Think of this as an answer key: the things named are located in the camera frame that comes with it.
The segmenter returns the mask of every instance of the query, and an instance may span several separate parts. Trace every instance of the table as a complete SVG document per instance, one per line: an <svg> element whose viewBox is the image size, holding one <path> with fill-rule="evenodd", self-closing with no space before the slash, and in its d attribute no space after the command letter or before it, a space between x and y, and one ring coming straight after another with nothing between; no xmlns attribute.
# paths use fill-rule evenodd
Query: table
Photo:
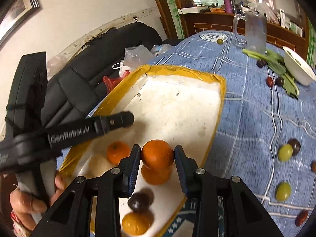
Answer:
<svg viewBox="0 0 316 237"><path fill-rule="evenodd" d="M316 83L308 87L298 84L298 100L276 85L269 88L266 77L277 76L241 53L233 33L221 31L228 40L219 45L200 38L207 32L218 31L190 36L150 64L180 65L225 77L222 118L204 168L219 177L240 176L283 235L294 237L301 229L294 224L298 213L305 209L311 214L316 205L316 173L310 169L316 160ZM268 43L266 47L284 55L278 47ZM280 162L278 149L290 138L300 141L301 151L288 162ZM288 200L277 202L275 191L282 181L290 183L292 192ZM164 236L180 236L177 231L184 229L183 222L194 218L194 210L188 206Z"/></svg>

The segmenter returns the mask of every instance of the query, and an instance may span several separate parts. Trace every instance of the plastic bag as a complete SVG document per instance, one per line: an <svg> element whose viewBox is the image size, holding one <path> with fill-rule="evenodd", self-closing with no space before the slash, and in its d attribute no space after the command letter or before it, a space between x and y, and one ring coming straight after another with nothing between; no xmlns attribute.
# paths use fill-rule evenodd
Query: plastic bag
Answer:
<svg viewBox="0 0 316 237"><path fill-rule="evenodd" d="M162 44L162 45L154 45L153 48L150 50L150 52L156 57L168 50L170 50L172 47L172 45L169 44Z"/></svg>
<svg viewBox="0 0 316 237"><path fill-rule="evenodd" d="M267 6L265 3L258 3L258 2L250 2L248 3L248 7L250 10L256 12L258 11L259 14L264 15L266 14L267 20L279 25L279 21L277 19L277 16L273 13L273 11L270 9L269 6Z"/></svg>
<svg viewBox="0 0 316 237"><path fill-rule="evenodd" d="M65 67L67 62L67 58L62 54L50 58L46 64L47 79L49 80L56 75L63 67Z"/></svg>
<svg viewBox="0 0 316 237"><path fill-rule="evenodd" d="M143 46L134 46L125 48L125 57L124 60L122 60L119 67L115 68L115 64L112 66L112 69L120 69L119 76L122 77L124 72L128 70L129 72L133 72L138 67L145 65L153 59L154 56L151 54L148 49Z"/></svg>

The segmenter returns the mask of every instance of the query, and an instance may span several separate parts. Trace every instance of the glass pitcher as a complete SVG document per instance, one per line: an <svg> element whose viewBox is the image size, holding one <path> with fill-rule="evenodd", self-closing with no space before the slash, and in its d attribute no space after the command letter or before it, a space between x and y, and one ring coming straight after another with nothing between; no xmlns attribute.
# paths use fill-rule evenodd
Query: glass pitcher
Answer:
<svg viewBox="0 0 316 237"><path fill-rule="evenodd" d="M245 40L237 33L238 20L245 21ZM267 41L267 18L255 12L245 12L244 15L235 14L233 20L234 34L240 47L265 54Z"/></svg>

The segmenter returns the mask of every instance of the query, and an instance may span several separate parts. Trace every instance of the finger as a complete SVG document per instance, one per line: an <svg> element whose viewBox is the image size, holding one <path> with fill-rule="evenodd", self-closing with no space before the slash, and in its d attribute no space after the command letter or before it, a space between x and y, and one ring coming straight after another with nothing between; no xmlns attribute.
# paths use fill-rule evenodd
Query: finger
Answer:
<svg viewBox="0 0 316 237"><path fill-rule="evenodd" d="M55 185L57 189L65 190L65 183L61 175L57 174L55 177Z"/></svg>
<svg viewBox="0 0 316 237"><path fill-rule="evenodd" d="M37 214L46 211L46 204L32 195L21 192L16 188L10 194L10 203L13 210L19 214Z"/></svg>
<svg viewBox="0 0 316 237"><path fill-rule="evenodd" d="M52 206L55 201L59 198L59 196L63 193L64 190L57 189L56 193L51 197L50 206Z"/></svg>
<svg viewBox="0 0 316 237"><path fill-rule="evenodd" d="M33 231L36 224L30 214L21 214L15 211L16 216L20 219L21 223L29 230Z"/></svg>

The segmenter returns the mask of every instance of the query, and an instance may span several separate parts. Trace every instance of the printed logo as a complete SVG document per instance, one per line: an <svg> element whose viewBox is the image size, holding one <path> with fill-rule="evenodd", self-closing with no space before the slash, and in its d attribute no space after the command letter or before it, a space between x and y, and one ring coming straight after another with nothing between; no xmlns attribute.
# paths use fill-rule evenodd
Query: printed logo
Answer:
<svg viewBox="0 0 316 237"><path fill-rule="evenodd" d="M57 143L57 142L64 141L64 140L67 140L79 135L83 135L89 132L90 132L89 126L85 126L84 129L80 127L77 130L71 130L69 132L67 131L58 135L52 135L50 140L51 140L51 143Z"/></svg>
<svg viewBox="0 0 316 237"><path fill-rule="evenodd" d="M217 42L218 39L222 39L225 42L228 36L220 32L208 32L206 34L201 34L200 37L209 42Z"/></svg>

